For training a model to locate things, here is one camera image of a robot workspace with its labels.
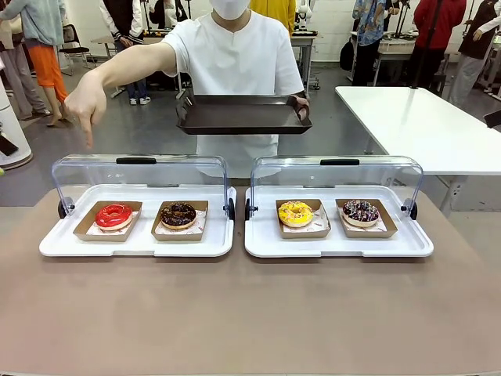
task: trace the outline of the person in red jacket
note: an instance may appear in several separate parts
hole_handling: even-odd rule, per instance
[[[420,0],[414,11],[414,23],[420,32],[416,40],[413,54],[411,55],[407,67],[408,83],[412,84],[420,65],[421,57],[426,49],[428,33],[433,24],[437,0]],[[444,58],[444,52],[449,44],[452,29],[461,24],[464,12],[467,8],[467,0],[443,0],[438,14],[437,26],[431,39],[430,48],[426,52],[424,64],[420,78],[417,83],[421,88],[429,89],[433,76],[440,67],[440,62]]]

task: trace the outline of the person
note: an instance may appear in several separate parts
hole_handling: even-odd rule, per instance
[[[391,16],[396,16],[400,13],[400,2],[398,0],[386,0],[386,5],[384,6],[384,25],[383,31],[388,31],[390,26]]]
[[[296,19],[296,0],[250,0],[249,9],[280,21],[289,31],[289,36],[292,36]]]
[[[64,119],[67,97],[63,76],[54,47],[63,44],[63,19],[66,8],[63,0],[12,0],[0,12],[0,20],[12,20],[18,14],[23,21],[25,43],[37,73],[38,84],[44,89],[52,108],[49,125]]]
[[[172,4],[172,0],[158,0],[154,7],[150,5],[151,22],[158,24],[159,29],[172,29],[178,22],[188,20],[181,0],[175,0],[175,5]]]
[[[99,7],[108,30],[113,35],[118,53],[133,45],[141,45],[142,13],[139,0],[100,0]],[[131,106],[146,105],[151,101],[146,91],[146,79],[128,82],[128,101]]]
[[[501,2],[484,0],[478,7],[477,14],[470,22],[470,29],[461,43],[460,61],[456,71],[449,102],[461,108],[470,90],[484,68],[496,28],[501,25]]]
[[[359,20],[353,86],[367,86],[372,79],[377,49],[383,38],[386,0],[356,0],[353,18]]]
[[[249,0],[210,0],[213,10],[186,20],[161,43],[126,49],[88,72],[67,99],[92,146],[92,126],[106,110],[103,87],[131,82],[155,71],[189,73],[195,95],[304,95],[287,29],[247,8]],[[298,98],[302,106],[308,101]],[[277,135],[198,136],[199,155],[226,159],[229,176],[248,178],[256,157],[274,156]]]
[[[418,74],[420,61],[425,54],[424,63],[418,77],[417,85],[421,88],[429,89],[435,73],[437,73],[440,63],[444,59],[444,52],[449,44],[452,29],[461,24],[464,12],[467,8],[466,0],[443,0],[437,18],[437,25],[429,49],[426,51],[428,33],[430,32],[437,0],[420,0],[414,10],[414,24],[419,31],[413,54],[410,57],[407,67],[408,84],[412,85]]]
[[[0,0],[0,11],[7,4]],[[0,55],[5,65],[5,76],[14,91],[14,96],[20,109],[20,120],[32,117],[48,116],[45,103],[37,94],[37,89],[31,78],[30,68],[24,55],[23,30],[20,16],[0,25]]]

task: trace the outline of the red frosted donut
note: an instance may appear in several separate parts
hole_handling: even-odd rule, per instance
[[[126,227],[132,221],[132,208],[127,205],[113,204],[99,210],[96,225],[104,231],[115,231]]]

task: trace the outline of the transparent cover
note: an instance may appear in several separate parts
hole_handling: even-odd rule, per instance
[[[258,210],[259,194],[268,193],[273,186],[294,190],[383,186],[395,193],[393,196],[398,198],[402,211],[410,215],[422,180],[423,169],[407,157],[258,158],[250,179],[250,216]]]
[[[220,157],[178,155],[70,155],[52,166],[52,177],[66,215],[87,190],[105,186],[172,188],[205,186],[221,190],[229,213],[228,176]]]

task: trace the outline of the red hoodie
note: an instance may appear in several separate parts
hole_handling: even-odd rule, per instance
[[[426,47],[428,31],[433,22],[437,0],[420,0],[414,11],[414,23],[420,36],[416,40],[418,47]],[[430,49],[446,49],[451,38],[452,28],[461,24],[467,0],[443,0],[438,15],[437,27],[431,39]]]

